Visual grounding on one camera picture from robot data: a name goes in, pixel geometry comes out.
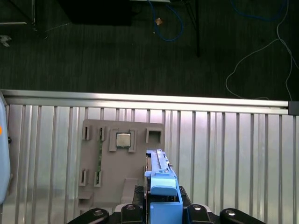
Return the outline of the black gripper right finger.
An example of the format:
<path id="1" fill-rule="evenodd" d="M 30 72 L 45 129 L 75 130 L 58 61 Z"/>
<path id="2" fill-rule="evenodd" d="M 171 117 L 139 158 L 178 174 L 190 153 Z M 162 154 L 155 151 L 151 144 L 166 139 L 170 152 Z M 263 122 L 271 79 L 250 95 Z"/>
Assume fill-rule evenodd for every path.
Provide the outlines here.
<path id="1" fill-rule="evenodd" d="M 183 186 L 179 186 L 183 200 L 184 224 L 264 224 L 264 222 L 234 208 L 223 209 L 219 215 L 200 204 L 192 204 Z"/>

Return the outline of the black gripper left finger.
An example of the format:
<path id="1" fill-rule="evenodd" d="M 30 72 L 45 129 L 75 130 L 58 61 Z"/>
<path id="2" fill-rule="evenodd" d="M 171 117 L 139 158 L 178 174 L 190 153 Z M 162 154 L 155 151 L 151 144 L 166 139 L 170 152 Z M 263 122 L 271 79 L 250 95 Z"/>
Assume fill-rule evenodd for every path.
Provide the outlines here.
<path id="1" fill-rule="evenodd" d="M 135 186 L 132 203 L 119 205 L 112 214 L 105 209 L 94 208 L 71 220 L 70 224 L 143 224 L 143 186 Z"/>

